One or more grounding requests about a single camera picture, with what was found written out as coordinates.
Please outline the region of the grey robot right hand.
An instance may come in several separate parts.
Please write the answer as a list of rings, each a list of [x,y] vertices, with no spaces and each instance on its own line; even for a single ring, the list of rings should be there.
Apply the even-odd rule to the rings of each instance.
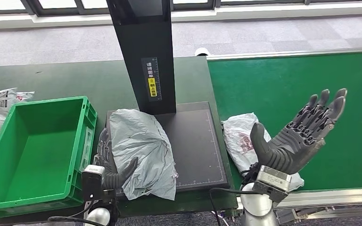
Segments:
[[[299,172],[325,145],[324,138],[344,111],[347,92],[346,88],[339,89],[331,103],[328,89],[319,96],[312,95],[270,141],[264,139],[263,124],[256,122],[250,139],[258,163],[289,175]]]

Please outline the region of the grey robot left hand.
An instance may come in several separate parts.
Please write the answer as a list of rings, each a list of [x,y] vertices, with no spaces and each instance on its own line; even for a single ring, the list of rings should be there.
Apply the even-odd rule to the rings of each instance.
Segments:
[[[107,189],[119,189],[126,180],[133,174],[138,166],[138,157],[133,157],[128,166],[120,173],[115,173],[115,162],[111,151],[111,140],[107,128],[104,128],[99,136],[97,153],[94,155],[93,165],[105,168],[102,187]]]

